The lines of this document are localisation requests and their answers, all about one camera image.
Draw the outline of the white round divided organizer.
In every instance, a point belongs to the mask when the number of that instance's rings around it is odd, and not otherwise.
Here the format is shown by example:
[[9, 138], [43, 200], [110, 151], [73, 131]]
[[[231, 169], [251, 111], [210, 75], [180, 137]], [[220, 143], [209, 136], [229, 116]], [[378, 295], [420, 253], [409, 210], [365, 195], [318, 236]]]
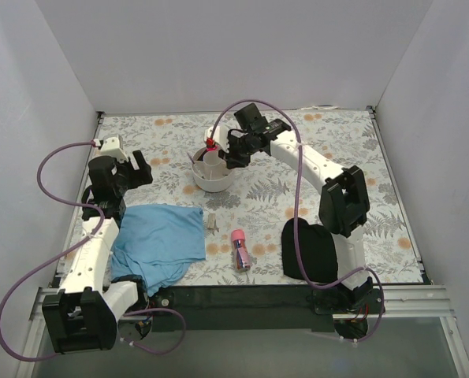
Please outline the white round divided organizer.
[[206, 148], [197, 150], [191, 163], [195, 183], [205, 192], [218, 193], [227, 190], [235, 179], [235, 171], [227, 169], [226, 162], [219, 156], [219, 151], [207, 152]]

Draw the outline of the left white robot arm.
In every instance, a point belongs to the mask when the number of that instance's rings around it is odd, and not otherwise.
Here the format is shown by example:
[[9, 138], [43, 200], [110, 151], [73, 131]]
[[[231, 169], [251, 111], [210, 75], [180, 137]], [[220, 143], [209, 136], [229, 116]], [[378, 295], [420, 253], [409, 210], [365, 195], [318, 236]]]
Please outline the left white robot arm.
[[151, 167], [138, 150], [121, 160], [102, 153], [87, 166], [91, 183], [81, 199], [86, 242], [76, 249], [57, 293], [46, 296], [42, 306], [59, 354], [111, 349], [122, 316], [140, 315], [150, 304], [142, 276], [129, 274], [106, 283], [105, 273], [125, 215], [125, 193], [152, 183]]

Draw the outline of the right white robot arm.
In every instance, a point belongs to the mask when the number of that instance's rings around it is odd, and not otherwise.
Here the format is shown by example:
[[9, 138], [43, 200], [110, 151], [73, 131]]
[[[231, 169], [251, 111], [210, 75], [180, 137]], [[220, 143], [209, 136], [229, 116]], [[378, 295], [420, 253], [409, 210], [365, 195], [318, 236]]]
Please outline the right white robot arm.
[[260, 101], [245, 99], [234, 114], [237, 129], [220, 128], [218, 123], [205, 134], [208, 146], [217, 146], [229, 169], [245, 168], [251, 156], [263, 152], [297, 173], [320, 193], [318, 216], [330, 236], [337, 260], [336, 279], [318, 284], [306, 273], [299, 241], [299, 221], [293, 221], [293, 242], [302, 278], [316, 291], [335, 298], [334, 309], [356, 313], [367, 304], [375, 274], [366, 266], [363, 226], [370, 202], [363, 170], [345, 168], [306, 145], [295, 122], [283, 110], [269, 121], [259, 111]]

